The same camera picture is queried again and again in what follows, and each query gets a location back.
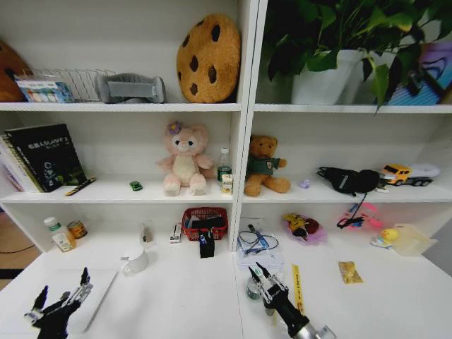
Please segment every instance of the wooden floor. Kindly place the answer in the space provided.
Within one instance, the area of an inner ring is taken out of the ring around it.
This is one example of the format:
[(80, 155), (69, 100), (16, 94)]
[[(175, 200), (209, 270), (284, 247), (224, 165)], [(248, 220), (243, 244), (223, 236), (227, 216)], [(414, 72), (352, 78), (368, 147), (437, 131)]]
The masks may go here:
[[(11, 221), (6, 213), (0, 213), (0, 252), (12, 252), (32, 245), (19, 227)], [(0, 269), (25, 268), (38, 256), (40, 251), (36, 247), (14, 254), (0, 254)], [(0, 290), (11, 280), (0, 279)]]

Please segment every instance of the black book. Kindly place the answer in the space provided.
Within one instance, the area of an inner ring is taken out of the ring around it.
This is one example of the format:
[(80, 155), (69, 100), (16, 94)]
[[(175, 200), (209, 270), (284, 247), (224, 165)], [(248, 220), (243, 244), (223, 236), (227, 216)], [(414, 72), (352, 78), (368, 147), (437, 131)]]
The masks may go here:
[(5, 134), (45, 192), (86, 181), (65, 124), (9, 129)]

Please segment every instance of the bear ear bow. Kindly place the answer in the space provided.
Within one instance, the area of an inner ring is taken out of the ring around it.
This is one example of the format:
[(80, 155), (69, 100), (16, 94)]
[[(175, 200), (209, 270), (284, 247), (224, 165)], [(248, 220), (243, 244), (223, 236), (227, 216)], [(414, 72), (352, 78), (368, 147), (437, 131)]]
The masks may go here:
[(181, 131), (181, 127), (182, 124), (180, 122), (178, 121), (172, 122), (171, 124), (168, 125), (168, 132), (169, 134), (175, 136), (176, 134), (179, 134), (179, 132)]

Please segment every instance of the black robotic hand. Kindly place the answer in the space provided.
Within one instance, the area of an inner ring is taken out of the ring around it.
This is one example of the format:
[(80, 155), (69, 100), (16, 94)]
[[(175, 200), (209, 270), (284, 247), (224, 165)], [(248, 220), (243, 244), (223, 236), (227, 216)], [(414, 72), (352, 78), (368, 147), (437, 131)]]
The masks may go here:
[(292, 305), (288, 296), (289, 288), (284, 285), (276, 275), (272, 275), (268, 270), (257, 263), (262, 270), (264, 277), (271, 282), (272, 286), (266, 290), (263, 287), (261, 279), (249, 267), (251, 276), (257, 284), (259, 294), (263, 299), (263, 305), (266, 309), (275, 309), (287, 325), (287, 332), (291, 338), (299, 339), (335, 339), (335, 334), (324, 326), (319, 332), (309, 323), (309, 319), (302, 315), (298, 309)]
[(90, 294), (93, 285), (90, 284), (88, 269), (83, 270), (80, 286), (71, 295), (65, 292), (58, 302), (44, 308), (47, 299), (48, 286), (45, 286), (37, 296), (33, 308), (25, 314), (33, 327), (40, 329), (38, 339), (66, 339), (69, 317), (74, 313)]

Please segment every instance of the pink teddy bear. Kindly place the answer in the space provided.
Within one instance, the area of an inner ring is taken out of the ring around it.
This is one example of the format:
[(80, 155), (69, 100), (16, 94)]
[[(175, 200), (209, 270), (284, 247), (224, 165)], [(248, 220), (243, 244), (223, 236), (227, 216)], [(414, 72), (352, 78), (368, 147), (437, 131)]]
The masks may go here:
[(158, 162), (160, 168), (169, 172), (163, 181), (167, 196), (178, 195), (181, 186), (189, 187), (194, 196), (206, 194), (205, 175), (213, 177), (213, 161), (203, 154), (208, 138), (204, 125), (188, 127), (176, 121), (167, 127), (163, 143), (171, 156)]

